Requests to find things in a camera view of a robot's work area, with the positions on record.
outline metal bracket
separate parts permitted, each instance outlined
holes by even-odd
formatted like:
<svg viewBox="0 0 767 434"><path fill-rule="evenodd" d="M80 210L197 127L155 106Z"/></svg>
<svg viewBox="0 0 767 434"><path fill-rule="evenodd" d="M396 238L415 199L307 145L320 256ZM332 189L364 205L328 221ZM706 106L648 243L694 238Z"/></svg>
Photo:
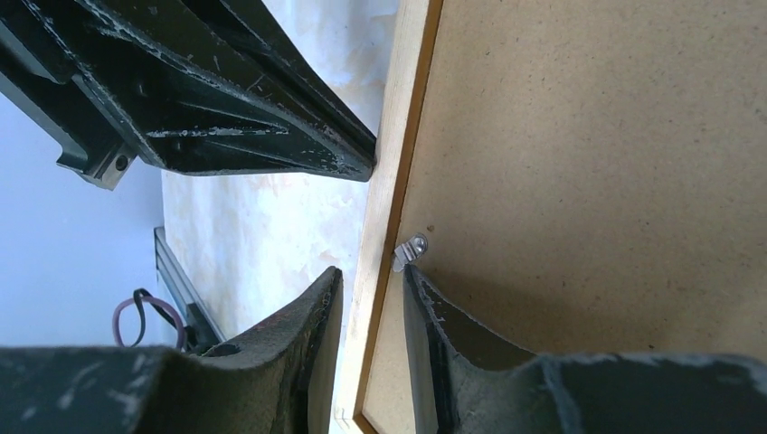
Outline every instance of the metal bracket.
<svg viewBox="0 0 767 434"><path fill-rule="evenodd" d="M426 235L423 235L422 233L416 233L412 238L400 244L396 249L394 249L394 255L392 257L392 269L395 273L402 272L402 270L405 268L405 265L410 264L423 256L428 248L429 242L426 240Z"/></svg>

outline cable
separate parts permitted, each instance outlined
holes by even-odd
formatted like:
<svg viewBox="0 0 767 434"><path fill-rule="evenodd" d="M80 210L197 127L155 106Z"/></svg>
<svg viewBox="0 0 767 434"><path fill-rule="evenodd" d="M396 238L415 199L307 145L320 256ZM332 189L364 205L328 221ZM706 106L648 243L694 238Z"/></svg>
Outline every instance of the cable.
<svg viewBox="0 0 767 434"><path fill-rule="evenodd" d="M178 312L176 312L175 309L168 303L159 298L152 297L149 291L143 288L139 288L133 291L133 298L129 298L123 301L115 308L115 312L112 315L112 334L115 336L115 343L118 346L126 346L122 340L122 335L120 335L119 318L122 311L130 305L136 305L138 318L140 320L140 328L138 330L138 338L136 339L136 342L129 346L134 347L138 345L141 342L141 339L144 338L144 333L147 330L147 318L146 314L144 313L144 303L150 304L155 309L155 311L160 314L163 319L165 319L165 321L167 321L171 326L175 328L177 336L175 347L178 349L184 348L186 332L184 323L181 321L181 316L179 316Z"/></svg>

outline wooden frame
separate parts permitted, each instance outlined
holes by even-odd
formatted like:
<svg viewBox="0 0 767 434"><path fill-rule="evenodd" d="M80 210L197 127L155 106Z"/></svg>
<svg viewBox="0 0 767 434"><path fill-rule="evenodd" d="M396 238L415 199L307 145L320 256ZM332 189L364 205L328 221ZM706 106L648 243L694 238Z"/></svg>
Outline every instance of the wooden frame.
<svg viewBox="0 0 767 434"><path fill-rule="evenodd" d="M400 2L383 96L335 418L348 433L375 433L362 412L442 0Z"/></svg>

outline hardboard backing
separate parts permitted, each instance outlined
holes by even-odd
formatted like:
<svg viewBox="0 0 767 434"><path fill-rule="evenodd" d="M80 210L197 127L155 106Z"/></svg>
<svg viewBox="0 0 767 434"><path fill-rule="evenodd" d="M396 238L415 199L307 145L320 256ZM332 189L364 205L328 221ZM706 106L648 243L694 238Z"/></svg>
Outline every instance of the hardboard backing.
<svg viewBox="0 0 767 434"><path fill-rule="evenodd" d="M409 176L399 242L508 339L767 359L764 1L445 0ZM410 399L392 274L365 416Z"/></svg>

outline purple cable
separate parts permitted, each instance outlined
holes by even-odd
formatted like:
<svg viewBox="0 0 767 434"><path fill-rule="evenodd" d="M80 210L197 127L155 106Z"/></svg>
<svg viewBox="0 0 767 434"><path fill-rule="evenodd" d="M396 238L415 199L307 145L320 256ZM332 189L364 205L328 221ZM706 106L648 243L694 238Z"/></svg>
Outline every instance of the purple cable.
<svg viewBox="0 0 767 434"><path fill-rule="evenodd" d="M181 317L178 315L178 312L176 312L172 306L159 298L142 297L141 302L160 307L173 318L173 322L175 323L175 330L178 335L177 339L175 340L175 347L178 349L184 348L184 341L186 340L184 333L184 323L181 321ZM112 334L115 336L115 343L118 346L125 346L125 343L122 342L122 336L119 332L119 316L126 307L132 304L134 304L133 298L129 298L115 307L115 313L112 314Z"/></svg>

